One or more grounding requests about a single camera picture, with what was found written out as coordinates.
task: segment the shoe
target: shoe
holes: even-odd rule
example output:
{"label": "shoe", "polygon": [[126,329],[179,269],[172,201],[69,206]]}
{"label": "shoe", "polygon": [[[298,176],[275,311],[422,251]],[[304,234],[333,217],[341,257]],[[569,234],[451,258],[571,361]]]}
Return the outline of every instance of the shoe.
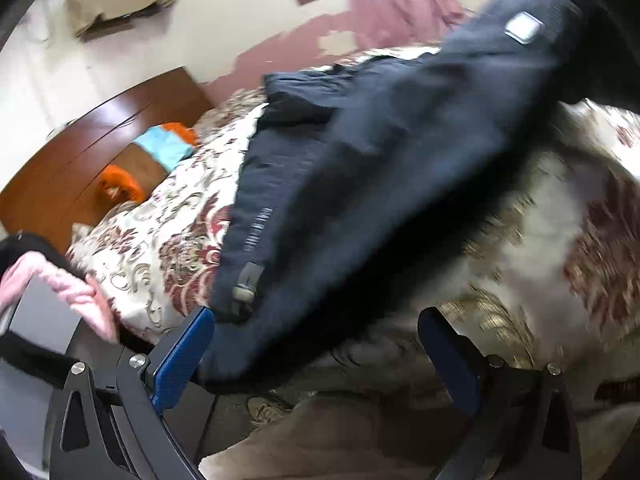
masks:
{"label": "shoe", "polygon": [[246,408],[255,424],[270,424],[291,411],[284,402],[267,397],[249,397]]}

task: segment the orange garment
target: orange garment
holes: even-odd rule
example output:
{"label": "orange garment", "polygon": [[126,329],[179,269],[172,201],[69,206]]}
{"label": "orange garment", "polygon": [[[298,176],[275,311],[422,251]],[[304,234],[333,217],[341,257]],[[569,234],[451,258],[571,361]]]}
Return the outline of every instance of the orange garment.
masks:
{"label": "orange garment", "polygon": [[108,165],[100,174],[100,188],[114,202],[126,202],[133,200],[141,203],[145,199],[142,188],[131,176],[129,171],[125,171],[113,164]]}
{"label": "orange garment", "polygon": [[191,146],[196,145],[196,132],[194,132],[191,128],[187,128],[182,123],[165,123],[160,124],[165,130],[168,132],[173,132],[178,137],[180,137],[184,142],[190,144]]}

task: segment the pink cloth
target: pink cloth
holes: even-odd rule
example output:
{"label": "pink cloth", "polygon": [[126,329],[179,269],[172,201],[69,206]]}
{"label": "pink cloth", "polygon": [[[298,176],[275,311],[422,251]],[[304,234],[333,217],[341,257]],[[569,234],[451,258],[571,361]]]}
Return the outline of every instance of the pink cloth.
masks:
{"label": "pink cloth", "polygon": [[458,0],[349,0],[362,49],[439,40],[464,18]]}
{"label": "pink cloth", "polygon": [[0,314],[24,294],[29,280],[38,276],[66,301],[71,310],[77,312],[102,339],[117,342],[113,313],[100,286],[90,276],[87,282],[79,280],[64,269],[59,269],[35,251],[24,253],[7,269],[0,280]]}

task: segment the silver bolt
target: silver bolt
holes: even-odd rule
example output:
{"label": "silver bolt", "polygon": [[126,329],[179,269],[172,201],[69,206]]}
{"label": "silver bolt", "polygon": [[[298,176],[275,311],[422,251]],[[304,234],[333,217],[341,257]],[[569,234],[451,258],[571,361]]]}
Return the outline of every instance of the silver bolt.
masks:
{"label": "silver bolt", "polygon": [[489,366],[491,368],[502,368],[504,366],[504,359],[499,355],[491,354],[487,356],[487,361],[489,361]]}
{"label": "silver bolt", "polygon": [[560,375],[562,373],[562,368],[560,368],[557,364],[555,363],[549,363],[546,366],[546,369],[549,371],[549,373],[551,375]]}
{"label": "silver bolt", "polygon": [[76,363],[71,367],[71,373],[73,375],[79,375],[84,372],[85,368],[84,363]]}
{"label": "silver bolt", "polygon": [[142,354],[135,354],[129,359],[129,366],[132,368],[140,368],[146,362],[146,358]]}

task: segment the beige pants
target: beige pants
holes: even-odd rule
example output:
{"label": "beige pants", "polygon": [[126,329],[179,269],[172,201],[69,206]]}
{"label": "beige pants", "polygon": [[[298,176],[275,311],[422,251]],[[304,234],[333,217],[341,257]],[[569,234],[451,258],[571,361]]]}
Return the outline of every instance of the beige pants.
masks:
{"label": "beige pants", "polygon": [[[312,397],[204,458],[200,471],[209,480],[424,480],[462,428],[449,410],[443,427],[440,411],[413,412],[356,396]],[[430,438],[424,431],[434,424],[438,434]]]}

